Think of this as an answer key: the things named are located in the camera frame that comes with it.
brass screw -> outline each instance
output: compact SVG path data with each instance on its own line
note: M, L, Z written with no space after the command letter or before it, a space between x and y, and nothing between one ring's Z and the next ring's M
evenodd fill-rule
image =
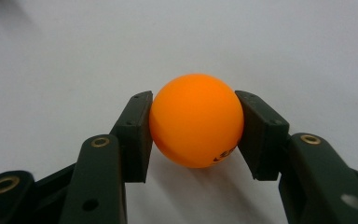
M109 138L106 137L99 137L91 142L92 147L104 147L110 143Z
M301 140L303 140L303 142L308 143L310 145L319 145L322 143L320 138L310 134L301 135Z
M0 194L14 189L20 183L20 179L18 176L8 175L0 178L0 185L3 185L3 183L6 184L4 186L0 186Z

white table surface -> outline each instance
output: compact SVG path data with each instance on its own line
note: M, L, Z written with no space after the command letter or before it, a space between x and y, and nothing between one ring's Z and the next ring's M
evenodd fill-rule
M201 72L250 91L358 170L358 1L0 0L0 173L36 180L108 133L131 96ZM236 150L187 169L153 147L129 223L286 223Z

ping pong ball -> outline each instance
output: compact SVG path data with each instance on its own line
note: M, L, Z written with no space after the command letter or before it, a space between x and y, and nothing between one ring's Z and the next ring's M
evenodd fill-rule
M190 168L224 160L241 140L241 103L223 81L204 74L177 77L157 94L149 127L168 159Z

white background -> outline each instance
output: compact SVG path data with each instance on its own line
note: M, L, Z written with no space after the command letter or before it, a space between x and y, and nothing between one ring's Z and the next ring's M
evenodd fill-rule
M0 0L0 173L41 179L108 133L130 97L201 72L250 91L358 170L358 1ZM286 223L236 150L187 169L152 150L129 223Z

orange ball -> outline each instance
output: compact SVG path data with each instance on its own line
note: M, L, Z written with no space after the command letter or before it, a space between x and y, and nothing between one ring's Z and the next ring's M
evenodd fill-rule
M149 117L152 138L170 160L190 168L225 159L243 130L241 103L223 81L204 74L178 77L157 94Z

